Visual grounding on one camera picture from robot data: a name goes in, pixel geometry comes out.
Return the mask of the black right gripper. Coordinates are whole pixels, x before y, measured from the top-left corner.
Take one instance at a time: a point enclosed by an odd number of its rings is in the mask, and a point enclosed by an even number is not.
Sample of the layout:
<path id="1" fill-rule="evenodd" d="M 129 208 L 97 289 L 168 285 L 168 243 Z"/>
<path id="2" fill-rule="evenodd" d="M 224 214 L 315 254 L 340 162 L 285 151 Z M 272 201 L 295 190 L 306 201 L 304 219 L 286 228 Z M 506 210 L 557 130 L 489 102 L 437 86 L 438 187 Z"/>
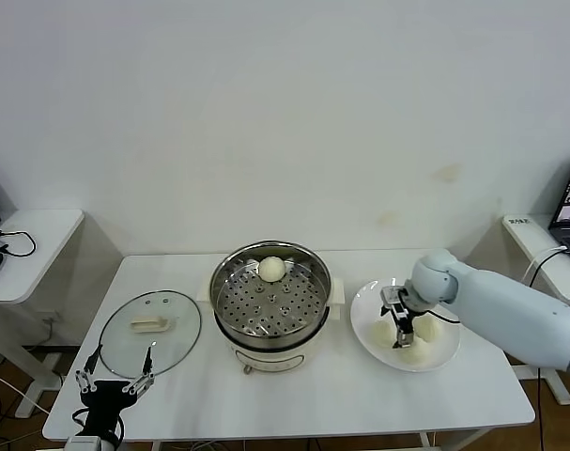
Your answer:
<path id="1" fill-rule="evenodd" d="M 393 315 L 393 321 L 397 327 L 393 348 L 403 349 L 410 347 L 414 340 L 414 333 L 412 332 L 413 315 L 404 304 L 404 294 L 402 292 L 396 292 L 393 295 L 390 310 Z M 389 307 L 387 305 L 382 305 L 380 307 L 380 315 L 382 317 L 384 317 L 388 312 Z"/>

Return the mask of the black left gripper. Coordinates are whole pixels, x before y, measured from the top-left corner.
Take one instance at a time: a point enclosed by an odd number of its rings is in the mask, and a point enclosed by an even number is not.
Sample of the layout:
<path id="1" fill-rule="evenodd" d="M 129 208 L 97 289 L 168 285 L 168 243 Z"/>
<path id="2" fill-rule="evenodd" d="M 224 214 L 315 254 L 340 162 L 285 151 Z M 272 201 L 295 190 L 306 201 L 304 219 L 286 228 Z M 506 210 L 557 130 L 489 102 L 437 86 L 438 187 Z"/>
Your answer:
<path id="1" fill-rule="evenodd" d="M 100 358 L 102 345 L 98 345 L 86 359 L 83 369 L 75 372 L 75 380 L 80 388 L 80 399 L 86 407 L 86 419 L 80 435 L 115 436 L 119 431 L 124 435 L 125 427 L 121 413 L 132 407 L 154 383 L 151 344 L 146 351 L 142 374 L 133 380 L 101 380 L 94 382 L 93 375 Z"/>

